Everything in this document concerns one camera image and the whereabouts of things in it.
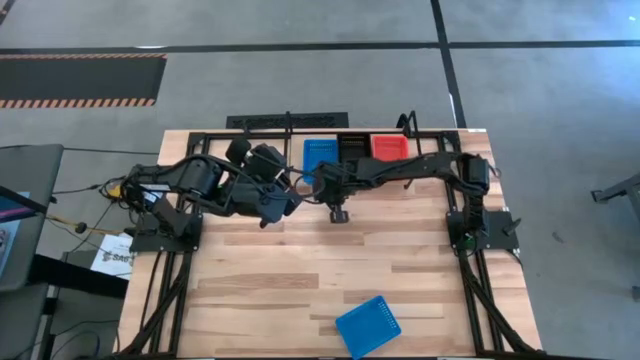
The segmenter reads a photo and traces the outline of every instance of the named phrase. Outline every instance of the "blue bin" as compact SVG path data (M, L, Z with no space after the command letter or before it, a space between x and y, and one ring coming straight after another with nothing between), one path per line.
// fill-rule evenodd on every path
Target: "blue bin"
M338 162L338 142L332 139L307 139L304 141L303 170L313 172L321 161ZM315 178L305 175L304 182L313 185Z
M336 327L355 360L402 332L382 296L376 296L337 318Z

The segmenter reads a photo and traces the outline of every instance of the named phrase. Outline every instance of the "white paper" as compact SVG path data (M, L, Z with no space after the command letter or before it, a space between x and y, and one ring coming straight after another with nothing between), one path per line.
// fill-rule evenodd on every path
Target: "white paper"
M129 252L131 240L126 234L105 235L91 270L129 280L133 269L133 254Z

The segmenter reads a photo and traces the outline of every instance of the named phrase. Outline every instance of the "red plastic tray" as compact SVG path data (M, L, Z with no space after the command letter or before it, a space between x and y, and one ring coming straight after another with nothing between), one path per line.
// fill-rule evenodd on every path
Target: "red plastic tray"
M404 136L373 136L373 157L382 161L409 157L409 141Z

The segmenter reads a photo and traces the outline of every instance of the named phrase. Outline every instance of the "wooden table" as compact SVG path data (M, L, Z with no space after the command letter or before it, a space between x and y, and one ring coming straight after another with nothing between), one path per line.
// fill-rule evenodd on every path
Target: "wooden table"
M463 151L494 163L484 130L459 133ZM188 136L189 131L165 132L158 163L183 158ZM294 132L288 160L298 168L306 138L335 135ZM252 140L254 145L263 142L284 150L284 140ZM228 144L215 140L210 153L224 157ZM417 155L415 141L409 144L410 156ZM437 151L434 140L421 144L423 152ZM402 335L370 356L474 354L462 280L446 229L444 183L416 180L408 190L402 184L352 196L345 206L348 224L331 224L326 206L306 203L264 230L256 218L206 215L201 247L193 257L178 356L349 356L334 320L376 295L386 298ZM496 178L485 204L489 210L505 206ZM540 348L522 269L505 251L485 254L498 308L526 342ZM154 260L155 254L135 259L120 319L123 346L138 331ZM161 272L159 266L147 314L155 308ZM479 303L478 309L485 348L490 349L486 313ZM161 350L168 346L172 313L170 309L164 322Z

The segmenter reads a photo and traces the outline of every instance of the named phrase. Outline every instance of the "gray floor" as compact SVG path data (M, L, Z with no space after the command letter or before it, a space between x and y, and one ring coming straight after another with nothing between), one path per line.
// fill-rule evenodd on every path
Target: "gray floor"
M640 39L633 0L441 3L451 41ZM433 23L426 0L18 0L0 26L0 48L434 41ZM452 56L467 123L489 130L507 203L523 218L522 259L545 349L639 358L640 304L630 289L640 284L640 224L626 199L596 205L589 191L638 171L640 49ZM391 125L411 109L421 127L453 126L437 50L171 54L156 106L0 110L0 145L157 151L165 129L221 128L227 115L348 111L352 125L363 127ZM65 152L57 188L154 161ZM52 212L91 223L106 206L85 193L61 197ZM114 210L102 225L127 221ZM59 256L76 244L47 226L39 252ZM79 309L104 301L78 296ZM110 309L117 318L117 306ZM57 321L66 324L80 316L62 315ZM86 349L70 346L61 356Z

